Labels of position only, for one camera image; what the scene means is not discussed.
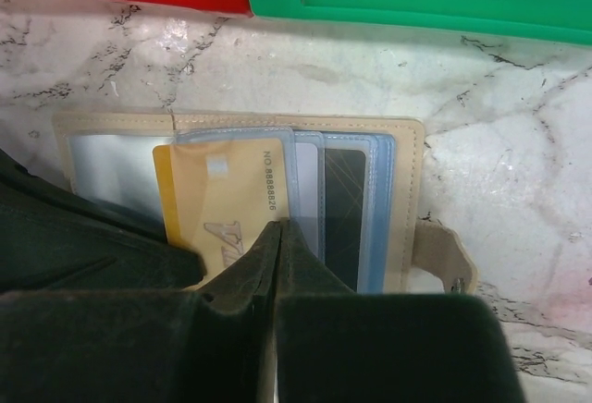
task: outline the gold card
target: gold card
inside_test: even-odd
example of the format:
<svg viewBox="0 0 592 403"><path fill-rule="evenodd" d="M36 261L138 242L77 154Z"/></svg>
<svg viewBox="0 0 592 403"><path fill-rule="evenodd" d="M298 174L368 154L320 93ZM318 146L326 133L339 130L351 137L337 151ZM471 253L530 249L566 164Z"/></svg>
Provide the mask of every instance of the gold card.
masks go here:
<svg viewBox="0 0 592 403"><path fill-rule="evenodd" d="M153 157L166 237L202 256L200 286L244 255L268 222L290 216L280 139L157 146Z"/></svg>

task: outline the beige wallet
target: beige wallet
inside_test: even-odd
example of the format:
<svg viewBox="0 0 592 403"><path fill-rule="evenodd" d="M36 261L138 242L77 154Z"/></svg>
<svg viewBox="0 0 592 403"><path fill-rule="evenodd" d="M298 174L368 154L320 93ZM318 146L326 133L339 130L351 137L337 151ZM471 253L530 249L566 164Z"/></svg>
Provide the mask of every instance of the beige wallet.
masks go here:
<svg viewBox="0 0 592 403"><path fill-rule="evenodd" d="M384 291L405 291L412 266L438 277L445 291L475 291L477 271L457 234L440 224L417 220L425 134L423 125L417 120L218 112L174 115L60 113L54 117L54 127L64 171L74 192L77 191L76 177L68 144L72 136L174 137L191 129L238 127L390 134L397 143L397 150Z"/></svg>

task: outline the marble countertop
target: marble countertop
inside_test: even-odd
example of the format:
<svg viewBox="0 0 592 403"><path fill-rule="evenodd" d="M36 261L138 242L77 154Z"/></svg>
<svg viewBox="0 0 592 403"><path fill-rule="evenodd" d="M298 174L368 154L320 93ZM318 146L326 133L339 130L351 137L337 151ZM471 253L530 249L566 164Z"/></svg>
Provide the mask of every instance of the marble countertop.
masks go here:
<svg viewBox="0 0 592 403"><path fill-rule="evenodd" d="M0 146L65 187L61 110L412 116L533 402L592 401L592 48L389 26L0 0Z"/></svg>

